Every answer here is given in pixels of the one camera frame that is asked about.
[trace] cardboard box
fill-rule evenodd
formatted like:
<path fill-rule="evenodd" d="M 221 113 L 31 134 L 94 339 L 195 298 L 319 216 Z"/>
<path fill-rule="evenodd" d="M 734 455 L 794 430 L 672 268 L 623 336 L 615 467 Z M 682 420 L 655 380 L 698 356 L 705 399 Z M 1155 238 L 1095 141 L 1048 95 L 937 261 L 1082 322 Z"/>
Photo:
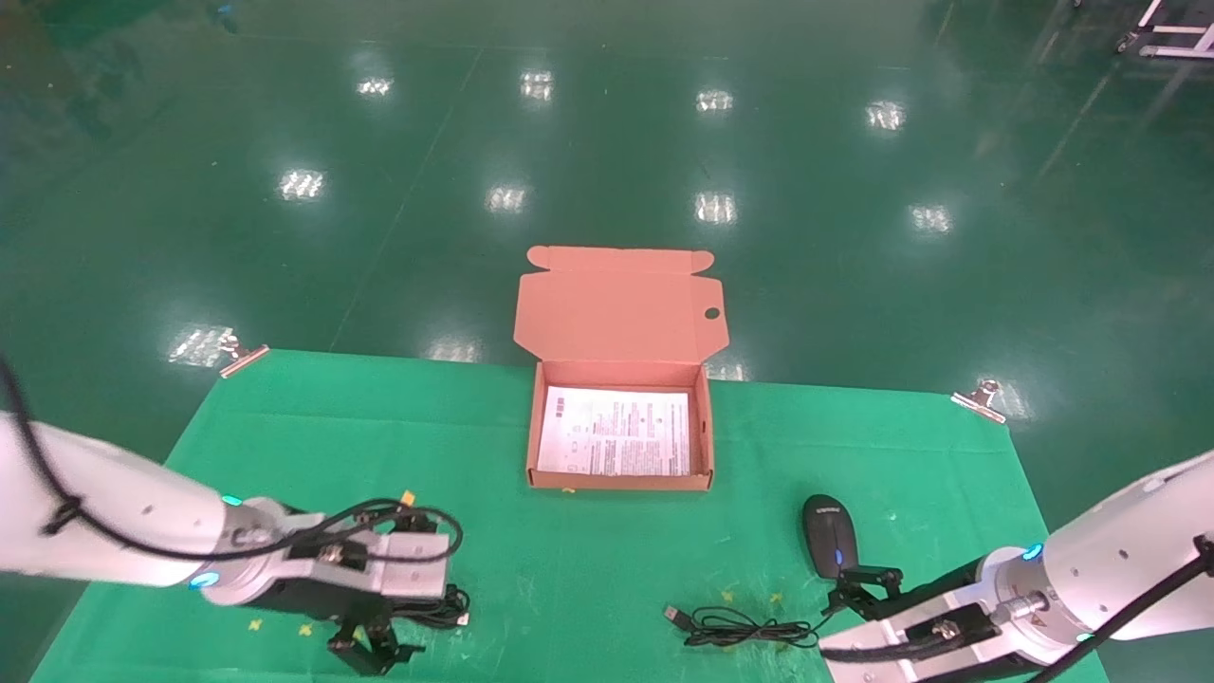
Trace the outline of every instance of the cardboard box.
<path fill-rule="evenodd" d="M 713 254 L 532 246 L 527 258 L 545 268 L 520 280 L 515 318 L 515 341 L 539 358 L 527 445 L 531 485 L 707 491 L 715 462 L 703 364 L 730 345 L 721 283 L 694 274 L 713 264 Z M 603 477 L 539 471 L 549 386 L 686 393 L 691 474 Z"/>

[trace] black mouse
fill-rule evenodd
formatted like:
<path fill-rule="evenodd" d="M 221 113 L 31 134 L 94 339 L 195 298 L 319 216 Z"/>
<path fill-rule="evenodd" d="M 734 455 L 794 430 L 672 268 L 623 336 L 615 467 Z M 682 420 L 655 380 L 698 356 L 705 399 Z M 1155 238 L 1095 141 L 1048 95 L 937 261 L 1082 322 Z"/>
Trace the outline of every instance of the black mouse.
<path fill-rule="evenodd" d="M 856 528 L 843 503 L 821 494 L 810 496 L 801 510 L 801 524 L 818 576 L 838 579 L 840 570 L 860 564 Z"/>

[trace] box lid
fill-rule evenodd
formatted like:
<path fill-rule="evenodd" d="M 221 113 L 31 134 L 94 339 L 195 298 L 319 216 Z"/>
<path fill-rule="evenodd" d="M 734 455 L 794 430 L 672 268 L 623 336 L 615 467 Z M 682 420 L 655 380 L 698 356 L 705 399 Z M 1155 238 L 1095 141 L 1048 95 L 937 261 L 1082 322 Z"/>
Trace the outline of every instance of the box lid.
<path fill-rule="evenodd" d="M 709 251 L 532 246 L 515 341 L 545 362 L 702 364 L 730 345 Z"/>

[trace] robotic arm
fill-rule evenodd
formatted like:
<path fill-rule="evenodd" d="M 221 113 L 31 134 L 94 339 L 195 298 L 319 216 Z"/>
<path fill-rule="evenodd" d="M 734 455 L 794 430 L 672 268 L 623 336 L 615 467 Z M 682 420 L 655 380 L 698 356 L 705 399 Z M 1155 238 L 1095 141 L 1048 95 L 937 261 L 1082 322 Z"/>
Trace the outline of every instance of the robotic arm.
<path fill-rule="evenodd" d="M 141 543 L 193 559 L 131 548 L 76 519 L 29 457 L 16 416 L 0 412 L 0 571 L 187 585 L 219 605 L 331 620 L 339 632 L 329 649 L 362 675 L 386 673 L 422 649 L 397 643 L 393 616 L 454 610 L 449 626 L 466 620 L 466 593 L 447 585 L 458 537 L 436 534 L 425 514 L 446 517 L 439 511 L 387 501 L 356 506 L 364 512 L 351 523 L 270 499 L 237 501 L 118 446 L 30 427 L 63 489 L 86 496 L 78 505 Z M 375 531 L 388 522 L 391 533 Z M 359 626 L 369 647 L 354 639 Z"/>
<path fill-rule="evenodd" d="M 1180 568 L 1196 569 L 1178 577 Z M 1214 581 L 1202 573 L 1214 576 L 1214 451 L 1144 477 L 1044 543 L 995 550 L 885 601 L 844 599 L 869 621 L 823 638 L 822 654 L 835 683 L 1031 673 L 1082 656 L 1099 641 L 1077 644 L 1102 638 L 1106 624 L 1122 641 L 1214 627 Z M 857 593 L 847 576 L 833 596 Z M 1164 585 L 1170 594 L 1112 621 Z"/>

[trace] wire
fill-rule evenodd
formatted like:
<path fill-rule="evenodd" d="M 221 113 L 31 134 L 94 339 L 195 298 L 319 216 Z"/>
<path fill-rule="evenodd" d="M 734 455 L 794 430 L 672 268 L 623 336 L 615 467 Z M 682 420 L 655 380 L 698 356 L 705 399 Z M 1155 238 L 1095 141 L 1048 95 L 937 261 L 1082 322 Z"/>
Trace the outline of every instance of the wire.
<path fill-rule="evenodd" d="M 930 636 L 921 641 L 897 643 L 864 650 L 822 650 L 822 659 L 844 664 L 875 664 L 900 659 L 925 660 L 940 656 L 961 647 L 961 639 L 947 641 L 942 636 Z"/>
<path fill-rule="evenodd" d="M 472 609 L 472 598 L 454 584 L 447 585 L 447 592 L 436 604 L 414 605 L 399 604 L 392 608 L 392 616 L 408 619 L 429 628 L 448 631 L 467 625 L 467 614 Z"/>
<path fill-rule="evenodd" d="M 46 453 L 42 450 L 41 444 L 38 442 L 38 436 L 34 433 L 34 419 L 29 411 L 29 406 L 25 404 L 25 397 L 21 391 L 21 386 L 17 382 L 17 376 L 13 375 L 12 369 L 5 363 L 4 358 L 0 358 L 0 380 L 2 380 L 5 394 L 8 399 L 8 405 L 12 409 L 13 419 L 17 423 L 17 431 L 21 434 L 22 442 L 25 448 L 25 456 L 29 459 L 30 465 L 34 471 L 38 472 L 39 478 L 46 485 L 47 489 L 59 500 L 59 510 L 56 512 L 55 519 L 44 527 L 45 534 L 55 534 L 64 524 L 72 520 L 79 520 L 101 536 L 118 543 L 120 546 L 138 551 L 154 557 L 174 559 L 174 560 L 186 560 L 186 562 L 229 562 L 229 560 L 242 560 L 257 558 L 262 556 L 268 556 L 271 553 L 277 553 L 304 542 L 308 543 L 331 543 L 336 541 L 346 540 L 359 531 L 364 531 L 374 528 L 378 524 L 385 522 L 407 519 L 418 514 L 431 514 L 446 522 L 453 531 L 453 540 L 450 545 L 441 553 L 427 556 L 427 557 L 382 557 L 382 556 L 368 556 L 368 559 L 376 559 L 381 562 L 391 563 L 403 563 L 403 564 L 422 564 L 432 563 L 441 559 L 449 558 L 455 554 L 455 551 L 464 543 L 464 528 L 460 527 L 459 522 L 455 520 L 450 514 L 438 510 L 438 508 L 410 508 L 399 501 L 392 499 L 371 499 L 369 501 L 363 501 L 361 503 L 353 505 L 337 514 L 329 516 L 322 519 L 317 525 L 300 529 L 293 531 L 278 541 L 274 541 L 266 546 L 259 546 L 256 548 L 245 548 L 240 551 L 226 551 L 216 553 L 191 553 L 185 551 L 177 551 L 172 548 L 163 548 L 159 546 L 153 546 L 151 543 L 144 543 L 137 539 L 127 536 L 121 530 L 114 528 L 109 523 L 92 514 L 87 508 L 84 507 L 84 499 L 76 494 L 70 493 L 59 479 L 55 468 L 51 466 Z M 341 529 L 337 531 L 327 531 L 333 525 L 339 522 L 359 514 L 367 514 L 368 519 L 354 524 L 353 527 Z"/>
<path fill-rule="evenodd" d="M 1057 661 L 1043 668 L 1037 673 L 1037 676 L 1029 678 L 1028 683 L 1046 683 L 1048 681 L 1054 681 L 1061 676 L 1063 671 L 1071 668 L 1076 665 L 1076 662 L 1087 656 L 1088 653 L 1095 650 L 1104 642 L 1108 641 L 1113 633 L 1117 633 L 1127 624 L 1134 621 L 1140 614 L 1151 609 L 1152 605 L 1167 598 L 1185 584 L 1189 584 L 1193 579 L 1197 579 L 1202 574 L 1209 571 L 1209 563 L 1210 560 L 1206 553 L 1198 554 L 1192 562 L 1169 574 L 1163 581 L 1156 584 L 1138 598 L 1134 598 L 1130 604 L 1122 608 L 1121 611 L 1106 621 L 1104 626 L 1093 632 L 1091 638 L 1088 638 L 1087 641 L 1071 648 L 1067 654 L 1059 658 Z"/>
<path fill-rule="evenodd" d="M 688 648 L 700 645 L 726 648 L 747 641 L 775 641 L 802 649 L 817 647 L 818 630 L 833 616 L 827 616 L 817 626 L 810 626 L 809 621 L 779 622 L 775 619 L 760 624 L 733 608 L 725 607 L 699 608 L 690 615 L 677 608 L 668 607 L 665 615 L 675 626 L 688 633 L 683 641 L 683 645 Z M 812 641 L 806 643 L 805 641 L 810 638 Z"/>

